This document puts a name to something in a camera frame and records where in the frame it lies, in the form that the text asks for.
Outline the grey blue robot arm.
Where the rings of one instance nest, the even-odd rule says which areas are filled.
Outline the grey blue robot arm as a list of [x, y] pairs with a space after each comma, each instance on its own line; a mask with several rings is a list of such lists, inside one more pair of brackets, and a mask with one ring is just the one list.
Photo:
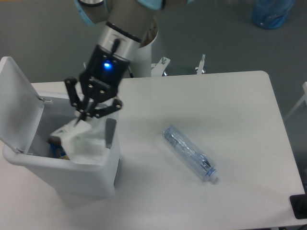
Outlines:
[[101, 118], [121, 109], [118, 86], [153, 23], [167, 8], [189, 0], [76, 0], [86, 24], [105, 22], [93, 53], [79, 77], [64, 82], [78, 121]]

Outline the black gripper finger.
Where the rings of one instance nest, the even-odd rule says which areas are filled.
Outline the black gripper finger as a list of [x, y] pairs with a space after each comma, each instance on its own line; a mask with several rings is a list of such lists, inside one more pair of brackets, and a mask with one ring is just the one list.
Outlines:
[[[77, 80], [74, 77], [68, 77], [64, 80], [67, 93], [70, 99], [71, 106], [75, 108], [76, 112], [79, 113], [78, 120], [76, 124], [78, 124], [79, 121], [87, 121], [87, 107], [89, 105], [89, 93], [88, 93], [88, 85], [89, 85], [89, 78], [88, 77], [81, 77], [80, 80]], [[83, 100], [81, 101], [79, 96], [77, 95], [76, 91], [76, 84], [80, 83], [81, 89], [83, 92]]]
[[89, 109], [85, 112], [86, 119], [101, 118], [110, 115], [116, 111], [119, 111], [123, 107], [123, 102], [118, 98], [113, 99], [111, 105], [107, 105], [103, 108], [97, 107], [98, 104], [99, 103], [97, 101], [93, 101], [90, 104]]

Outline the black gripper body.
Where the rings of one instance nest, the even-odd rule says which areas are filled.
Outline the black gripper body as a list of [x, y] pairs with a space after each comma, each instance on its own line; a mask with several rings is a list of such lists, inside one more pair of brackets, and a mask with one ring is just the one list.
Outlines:
[[113, 45], [108, 51], [100, 45], [95, 47], [86, 70], [79, 75], [83, 105], [87, 105], [90, 99], [103, 103], [117, 96], [118, 86], [130, 64], [115, 54], [118, 48], [119, 45]]

